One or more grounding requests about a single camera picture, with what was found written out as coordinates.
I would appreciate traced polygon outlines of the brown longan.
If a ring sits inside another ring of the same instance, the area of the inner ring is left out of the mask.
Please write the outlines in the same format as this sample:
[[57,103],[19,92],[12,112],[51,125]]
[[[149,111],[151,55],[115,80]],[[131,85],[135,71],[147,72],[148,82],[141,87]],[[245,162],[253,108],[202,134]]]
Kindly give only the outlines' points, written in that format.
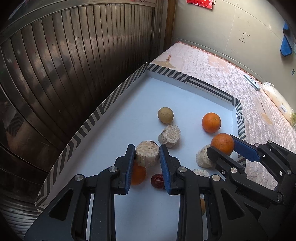
[[206,212],[205,200],[203,198],[200,198],[200,203],[201,203],[201,212],[202,212],[202,215],[204,215]]

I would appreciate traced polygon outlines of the pale corn cob chunk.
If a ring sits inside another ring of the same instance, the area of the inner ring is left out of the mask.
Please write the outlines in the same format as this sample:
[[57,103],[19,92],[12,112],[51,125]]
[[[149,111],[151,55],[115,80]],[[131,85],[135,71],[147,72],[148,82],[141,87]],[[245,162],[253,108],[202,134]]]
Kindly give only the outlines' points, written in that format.
[[203,176],[203,177],[207,177],[207,178],[210,177],[210,174],[208,173],[208,171],[204,170],[204,169],[194,169],[193,172],[199,176]]

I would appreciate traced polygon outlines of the large corn cob chunk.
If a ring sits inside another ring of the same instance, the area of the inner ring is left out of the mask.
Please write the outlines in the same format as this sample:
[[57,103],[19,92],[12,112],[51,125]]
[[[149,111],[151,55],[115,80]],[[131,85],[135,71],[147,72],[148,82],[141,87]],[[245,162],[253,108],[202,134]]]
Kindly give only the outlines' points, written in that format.
[[207,155],[207,149],[210,145],[204,146],[197,154],[196,154],[196,162],[197,165],[202,168],[213,168],[215,167],[215,162],[211,161]]

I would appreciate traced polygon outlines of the large orange mandarin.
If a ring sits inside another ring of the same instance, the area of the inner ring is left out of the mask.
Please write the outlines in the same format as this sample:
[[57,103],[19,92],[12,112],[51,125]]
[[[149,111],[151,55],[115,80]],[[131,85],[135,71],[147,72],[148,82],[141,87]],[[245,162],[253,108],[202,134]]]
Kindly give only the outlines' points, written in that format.
[[220,116],[216,113],[207,113],[203,116],[202,127],[207,133],[215,133],[221,128]]

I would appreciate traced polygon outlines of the corn cob chunk with tip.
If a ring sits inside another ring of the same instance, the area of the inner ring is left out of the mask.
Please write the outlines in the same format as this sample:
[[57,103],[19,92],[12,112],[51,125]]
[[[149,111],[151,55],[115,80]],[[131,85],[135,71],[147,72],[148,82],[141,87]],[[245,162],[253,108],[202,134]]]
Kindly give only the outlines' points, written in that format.
[[168,125],[158,136],[161,145],[172,148],[181,138],[181,130],[178,126]]

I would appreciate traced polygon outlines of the dark red jujube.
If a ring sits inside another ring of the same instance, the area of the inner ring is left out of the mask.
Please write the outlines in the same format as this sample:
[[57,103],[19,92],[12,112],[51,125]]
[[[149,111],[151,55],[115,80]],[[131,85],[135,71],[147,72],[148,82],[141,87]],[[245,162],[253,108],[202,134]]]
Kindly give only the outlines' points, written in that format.
[[163,174],[155,174],[151,177],[151,185],[157,189],[165,189]]

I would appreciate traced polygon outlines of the small corn cob chunk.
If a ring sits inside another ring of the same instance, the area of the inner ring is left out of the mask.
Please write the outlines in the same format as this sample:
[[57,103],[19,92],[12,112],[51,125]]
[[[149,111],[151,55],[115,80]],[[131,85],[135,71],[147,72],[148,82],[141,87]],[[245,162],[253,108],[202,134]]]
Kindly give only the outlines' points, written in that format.
[[150,168],[159,162],[159,146],[153,141],[143,141],[135,149],[135,159],[139,166]]

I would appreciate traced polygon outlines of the pink quilted bed cover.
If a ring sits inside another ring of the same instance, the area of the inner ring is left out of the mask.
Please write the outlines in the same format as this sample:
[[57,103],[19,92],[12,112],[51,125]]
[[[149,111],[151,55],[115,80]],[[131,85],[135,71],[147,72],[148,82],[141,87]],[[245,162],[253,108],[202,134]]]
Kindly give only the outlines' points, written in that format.
[[196,77],[240,100],[246,141],[272,141],[295,152],[295,129],[263,90],[255,90],[245,80],[245,71],[223,58],[176,42],[152,63]]

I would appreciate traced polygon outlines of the wrapped white daikon radish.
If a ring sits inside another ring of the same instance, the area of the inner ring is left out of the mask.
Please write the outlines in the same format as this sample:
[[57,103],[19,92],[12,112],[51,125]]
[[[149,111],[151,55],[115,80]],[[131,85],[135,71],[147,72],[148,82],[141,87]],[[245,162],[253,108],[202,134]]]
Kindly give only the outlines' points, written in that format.
[[263,91],[276,105],[286,120],[291,124],[292,127],[295,127],[295,112],[286,99],[280,94],[280,92],[274,87],[272,83],[264,82],[262,87]]

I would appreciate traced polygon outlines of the white blue flat device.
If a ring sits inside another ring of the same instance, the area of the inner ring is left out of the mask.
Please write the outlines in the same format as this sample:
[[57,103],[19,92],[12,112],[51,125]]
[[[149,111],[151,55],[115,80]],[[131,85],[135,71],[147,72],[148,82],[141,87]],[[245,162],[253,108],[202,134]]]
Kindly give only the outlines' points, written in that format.
[[254,78],[252,78],[251,76],[249,76],[247,74],[244,74],[243,76],[244,76],[245,80],[247,80],[255,90],[257,90],[257,91],[260,90],[260,85],[255,81]]

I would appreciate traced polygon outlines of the striped cardboard box tray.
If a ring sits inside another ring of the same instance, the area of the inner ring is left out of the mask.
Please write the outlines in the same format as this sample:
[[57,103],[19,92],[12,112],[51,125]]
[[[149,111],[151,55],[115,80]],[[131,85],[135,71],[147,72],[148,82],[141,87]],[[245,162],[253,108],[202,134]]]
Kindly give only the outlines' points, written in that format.
[[[201,125],[205,114],[220,116],[220,132],[245,138],[237,98],[185,73],[144,64],[75,133],[44,181],[36,208],[46,208],[76,174],[89,177],[113,165],[129,144],[157,143],[165,128],[158,118],[162,107],[173,110],[173,124],[181,131],[181,138],[170,154],[191,170],[198,168],[195,160],[198,150],[212,139]],[[117,240],[176,240],[180,198],[150,184],[152,175],[160,171],[159,164],[148,168],[142,184],[132,186],[125,196],[115,197]]]

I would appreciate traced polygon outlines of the blue hanging cloth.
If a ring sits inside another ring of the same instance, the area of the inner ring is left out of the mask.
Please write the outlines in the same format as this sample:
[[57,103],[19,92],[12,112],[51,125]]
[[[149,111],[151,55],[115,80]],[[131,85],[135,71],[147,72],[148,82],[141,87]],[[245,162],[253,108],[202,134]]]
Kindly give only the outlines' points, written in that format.
[[293,35],[287,23],[283,26],[283,40],[281,43],[280,52],[286,57],[293,53]]

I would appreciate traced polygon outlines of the red paper wall decoration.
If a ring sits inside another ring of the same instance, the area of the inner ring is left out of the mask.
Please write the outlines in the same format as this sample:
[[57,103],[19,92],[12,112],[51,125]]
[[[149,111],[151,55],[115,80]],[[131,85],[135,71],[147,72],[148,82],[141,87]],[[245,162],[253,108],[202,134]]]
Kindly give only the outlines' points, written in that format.
[[215,4],[215,0],[186,0],[186,3],[201,6],[206,9],[212,9]]

